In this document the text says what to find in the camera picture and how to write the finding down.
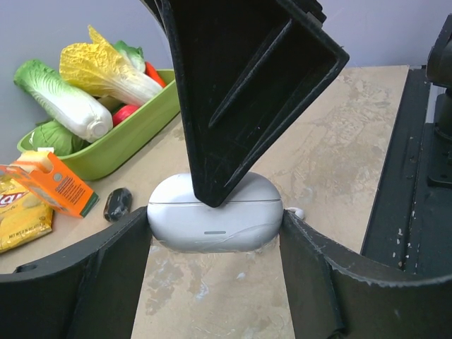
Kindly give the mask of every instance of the yellow chip bag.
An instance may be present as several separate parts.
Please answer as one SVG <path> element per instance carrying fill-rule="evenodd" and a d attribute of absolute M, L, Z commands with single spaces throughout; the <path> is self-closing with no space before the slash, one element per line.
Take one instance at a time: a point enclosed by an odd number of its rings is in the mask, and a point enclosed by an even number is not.
<path fill-rule="evenodd" d="M 8 176 L 0 177 L 0 253 L 52 231 L 53 210 Z"/>

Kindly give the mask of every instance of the beige table surface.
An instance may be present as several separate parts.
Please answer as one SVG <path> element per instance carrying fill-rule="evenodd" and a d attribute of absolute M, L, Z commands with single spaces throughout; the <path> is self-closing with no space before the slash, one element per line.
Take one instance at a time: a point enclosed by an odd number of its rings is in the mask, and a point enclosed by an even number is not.
<path fill-rule="evenodd" d="M 359 251 L 408 68 L 345 69 L 254 166 L 287 207 Z M 168 176 L 188 171 L 177 117 L 114 174 L 91 186 L 100 203 L 84 219 L 56 215 L 53 233 L 0 256 L 0 272 L 42 258 L 105 227 L 110 191 L 147 204 Z M 248 254 L 173 254 L 151 247 L 133 339 L 293 338 L 277 246 Z"/>

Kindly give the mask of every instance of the orange box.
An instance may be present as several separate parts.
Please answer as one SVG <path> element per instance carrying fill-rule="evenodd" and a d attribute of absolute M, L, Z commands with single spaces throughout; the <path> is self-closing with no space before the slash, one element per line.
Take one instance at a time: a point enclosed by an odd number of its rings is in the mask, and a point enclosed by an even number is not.
<path fill-rule="evenodd" d="M 84 218 L 99 201 L 99 196 L 55 154 L 28 151 L 24 155 L 40 156 L 49 165 L 43 166 L 40 161 L 20 161 L 19 158 L 11 165 L 0 165 L 0 171 L 9 174 L 54 210 Z"/>

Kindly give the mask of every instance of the wall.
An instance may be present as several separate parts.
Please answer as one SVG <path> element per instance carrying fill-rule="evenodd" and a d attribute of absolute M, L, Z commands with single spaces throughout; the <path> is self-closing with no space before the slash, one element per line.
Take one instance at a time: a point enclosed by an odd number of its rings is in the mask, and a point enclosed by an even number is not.
<path fill-rule="evenodd" d="M 15 0 L 0 11 L 0 163 L 18 155 L 16 144 L 36 122 L 47 118 L 41 107 L 13 84 L 16 69 L 41 59 L 58 69 L 68 44 L 89 42 L 88 24 L 116 42 L 142 46 L 155 66 L 171 67 L 169 47 L 153 16 L 139 0 Z"/>
<path fill-rule="evenodd" d="M 348 66 L 426 64 L 451 0 L 319 0 Z"/>

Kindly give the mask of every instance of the green plastic basket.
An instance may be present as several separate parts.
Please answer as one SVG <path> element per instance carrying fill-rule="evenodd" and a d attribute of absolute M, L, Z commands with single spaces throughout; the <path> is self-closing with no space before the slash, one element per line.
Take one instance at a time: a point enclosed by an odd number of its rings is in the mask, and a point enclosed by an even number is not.
<path fill-rule="evenodd" d="M 149 142 L 180 111 L 173 70 L 158 71 L 167 86 L 106 136 L 77 153 L 59 157 L 83 180 L 113 173 Z M 30 132 L 18 143 L 20 152 L 32 150 Z"/>

